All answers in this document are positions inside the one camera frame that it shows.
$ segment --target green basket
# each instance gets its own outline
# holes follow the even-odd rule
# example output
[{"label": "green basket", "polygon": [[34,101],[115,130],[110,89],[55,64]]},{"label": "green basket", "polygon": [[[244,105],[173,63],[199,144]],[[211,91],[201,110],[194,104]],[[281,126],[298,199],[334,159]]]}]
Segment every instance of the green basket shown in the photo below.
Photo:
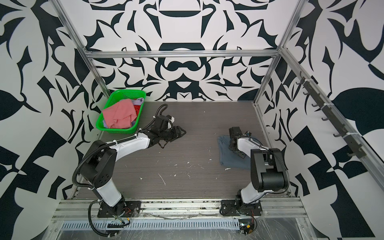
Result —
[{"label": "green basket", "polygon": [[[110,97],[108,98],[107,103],[105,104],[105,107],[103,109],[106,109],[107,107],[112,106],[113,104],[117,103],[121,99],[137,99],[137,98],[144,98],[147,96],[147,94],[144,91],[141,90],[134,90],[134,89],[119,89],[111,93]],[[122,133],[122,134],[131,134],[134,133],[137,129],[137,125],[140,120],[141,111],[143,110],[144,103],[141,105],[139,115],[136,118],[136,123],[131,128],[127,129],[121,129],[121,128],[105,128],[103,125],[104,116],[103,113],[100,114],[99,118],[96,121],[96,128],[101,131],[106,131],[109,133]]]}]

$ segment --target pink cloth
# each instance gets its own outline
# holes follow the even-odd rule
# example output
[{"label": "pink cloth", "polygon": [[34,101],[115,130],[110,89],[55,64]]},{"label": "pink cloth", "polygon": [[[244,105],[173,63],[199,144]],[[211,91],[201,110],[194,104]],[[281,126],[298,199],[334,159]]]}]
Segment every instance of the pink cloth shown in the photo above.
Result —
[{"label": "pink cloth", "polygon": [[136,118],[136,110],[132,100],[124,99],[103,110],[108,128],[130,128]]}]

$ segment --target black and white wallpaper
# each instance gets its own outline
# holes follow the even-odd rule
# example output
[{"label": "black and white wallpaper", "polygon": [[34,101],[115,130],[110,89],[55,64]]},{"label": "black and white wallpaper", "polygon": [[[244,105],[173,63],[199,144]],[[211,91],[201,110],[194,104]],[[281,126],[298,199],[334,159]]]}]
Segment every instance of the black and white wallpaper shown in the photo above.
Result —
[{"label": "black and white wallpaper", "polygon": [[106,98],[47,0],[0,1],[0,235],[42,236]]},{"label": "black and white wallpaper", "polygon": [[253,100],[272,57],[108,58],[94,63],[110,91],[149,101]]},{"label": "black and white wallpaper", "polygon": [[[383,1],[310,0],[287,47],[384,158]],[[384,192],[284,60],[259,102],[319,239],[383,239]]]},{"label": "black and white wallpaper", "polygon": [[298,0],[62,0],[91,51],[276,49]]}]

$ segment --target gray-blue garment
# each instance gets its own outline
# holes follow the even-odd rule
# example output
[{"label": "gray-blue garment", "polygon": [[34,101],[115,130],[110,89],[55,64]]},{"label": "gray-blue garment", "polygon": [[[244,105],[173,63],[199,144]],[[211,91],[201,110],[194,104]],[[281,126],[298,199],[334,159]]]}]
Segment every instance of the gray-blue garment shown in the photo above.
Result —
[{"label": "gray-blue garment", "polygon": [[220,153],[220,164],[225,167],[238,167],[241,169],[251,169],[251,158],[245,156],[245,158],[239,157],[236,153],[232,152],[228,146],[230,143],[230,137],[227,135],[220,135],[217,137],[218,149]]}]

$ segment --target black mounting plate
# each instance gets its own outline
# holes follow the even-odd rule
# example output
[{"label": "black mounting plate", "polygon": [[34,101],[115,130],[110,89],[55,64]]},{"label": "black mounting plate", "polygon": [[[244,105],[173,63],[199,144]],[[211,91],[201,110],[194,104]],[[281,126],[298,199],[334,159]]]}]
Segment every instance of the black mounting plate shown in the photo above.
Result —
[{"label": "black mounting plate", "polygon": [[262,206],[260,202],[258,202],[256,204],[243,204],[241,212],[238,214],[236,211],[235,200],[221,200],[220,214],[225,217],[241,215],[252,216],[252,212],[254,216],[261,216],[262,211]]},{"label": "black mounting plate", "polygon": [[[105,202],[102,202],[99,208],[99,212],[97,214],[98,218],[103,218],[103,217],[112,217],[108,212],[107,208],[104,207]],[[130,209],[128,210],[127,213],[124,214],[123,217],[131,217],[135,212],[140,211],[141,207],[141,202],[140,201],[125,201],[125,204],[127,205],[127,208]]]}]

